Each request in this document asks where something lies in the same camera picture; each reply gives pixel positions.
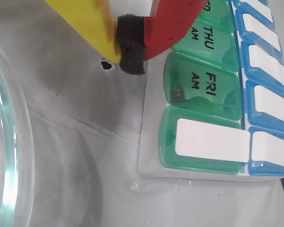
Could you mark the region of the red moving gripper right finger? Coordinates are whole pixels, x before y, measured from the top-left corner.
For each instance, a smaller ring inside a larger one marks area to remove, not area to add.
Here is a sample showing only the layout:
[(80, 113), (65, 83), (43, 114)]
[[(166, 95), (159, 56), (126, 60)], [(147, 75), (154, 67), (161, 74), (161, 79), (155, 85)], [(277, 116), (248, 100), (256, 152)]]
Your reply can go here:
[(205, 6), (205, 0), (154, 0), (148, 17), (133, 14), (117, 19), (120, 69), (143, 75), (144, 62), (181, 40)]

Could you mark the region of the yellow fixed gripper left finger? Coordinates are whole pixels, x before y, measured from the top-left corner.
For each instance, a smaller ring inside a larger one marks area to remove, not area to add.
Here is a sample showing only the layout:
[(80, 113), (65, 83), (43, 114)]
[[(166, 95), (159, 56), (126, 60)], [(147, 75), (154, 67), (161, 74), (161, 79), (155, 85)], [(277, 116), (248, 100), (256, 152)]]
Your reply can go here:
[(116, 20), (111, 17), (109, 1), (47, 0), (46, 3), (104, 58), (120, 62)]

